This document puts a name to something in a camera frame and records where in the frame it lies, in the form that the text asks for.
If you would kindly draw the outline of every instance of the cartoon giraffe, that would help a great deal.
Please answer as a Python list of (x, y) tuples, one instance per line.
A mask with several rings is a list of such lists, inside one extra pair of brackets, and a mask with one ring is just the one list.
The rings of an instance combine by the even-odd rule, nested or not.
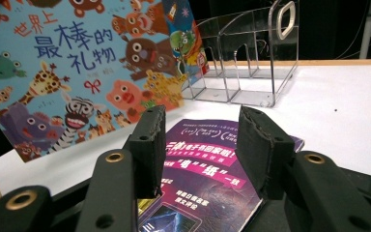
[(89, 124), (89, 118), (92, 117), (95, 110), (105, 108), (104, 104), (93, 103), (88, 99), (82, 99), (80, 97), (71, 98), (71, 96), (63, 91), (62, 97), (66, 102), (66, 129), (60, 138), (47, 151), (48, 154), (70, 147), (77, 131)]
[[(59, 78), (53, 70), (56, 69), (54, 64), (50, 65), (50, 69), (45, 61), (41, 61), (41, 70), (35, 75), (32, 81), (29, 83), (28, 91), (16, 102), (20, 102), (24, 105), (28, 104), (32, 99), (38, 96), (44, 96), (55, 93), (60, 89), (64, 91), (70, 91), (71, 87), (67, 84), (63, 84), (62, 80), (69, 82), (69, 77), (64, 76)], [(6, 113), (8, 108), (0, 110), (0, 117)]]

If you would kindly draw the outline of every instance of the cartoon zebra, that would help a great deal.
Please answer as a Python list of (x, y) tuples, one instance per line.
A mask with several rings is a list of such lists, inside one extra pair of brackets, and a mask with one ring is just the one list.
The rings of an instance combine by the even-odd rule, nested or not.
[(70, 147), (77, 134), (77, 130), (84, 128), (89, 123), (89, 118), (95, 110), (105, 108), (104, 104), (95, 104), (90, 100), (80, 97), (71, 98), (64, 91), (62, 91), (62, 98), (66, 102), (66, 129), (56, 143), (47, 151), (48, 154)]

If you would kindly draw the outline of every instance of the bolt hole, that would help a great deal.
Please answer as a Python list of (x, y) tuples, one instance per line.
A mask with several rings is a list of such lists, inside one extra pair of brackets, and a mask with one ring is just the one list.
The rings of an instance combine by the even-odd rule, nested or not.
[(350, 216), (349, 221), (352, 225), (356, 226), (357, 228), (360, 228), (362, 230), (370, 230), (370, 224), (366, 222), (364, 219), (356, 216)]
[(313, 163), (317, 163), (317, 164), (322, 164), (322, 163), (325, 162), (324, 158), (322, 158), (318, 155), (314, 155), (314, 154), (306, 155), (305, 158), (308, 161), (313, 162)]
[(96, 227), (99, 229), (105, 229), (110, 227), (114, 222), (113, 217), (111, 215), (103, 215), (98, 218), (96, 221)]
[(108, 162), (117, 162), (123, 159), (123, 154), (120, 153), (112, 153), (106, 157), (106, 161)]
[(26, 190), (13, 196), (6, 204), (8, 210), (19, 210), (32, 204), (38, 195), (33, 190)]
[(17, 199), (14, 200), (15, 204), (22, 204), (27, 202), (31, 198), (30, 195), (21, 195)]

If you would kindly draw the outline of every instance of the book cover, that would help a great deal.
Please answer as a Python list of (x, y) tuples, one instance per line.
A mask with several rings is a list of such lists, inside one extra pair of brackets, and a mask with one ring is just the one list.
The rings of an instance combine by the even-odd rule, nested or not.
[(186, 0), (0, 0), (0, 128), (24, 161), (184, 104), (207, 65)]
[[(170, 129), (163, 194), (139, 204), (140, 231), (241, 231), (261, 199), (234, 153), (237, 134), (229, 120), (183, 119)], [(303, 140), (292, 137), (300, 150)]]

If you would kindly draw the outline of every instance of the acrylic divider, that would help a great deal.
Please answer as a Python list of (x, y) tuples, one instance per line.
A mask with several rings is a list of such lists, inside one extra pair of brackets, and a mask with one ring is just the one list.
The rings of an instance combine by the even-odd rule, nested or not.
[(185, 99), (273, 107), (298, 63), (299, 2), (200, 20), (210, 70)]

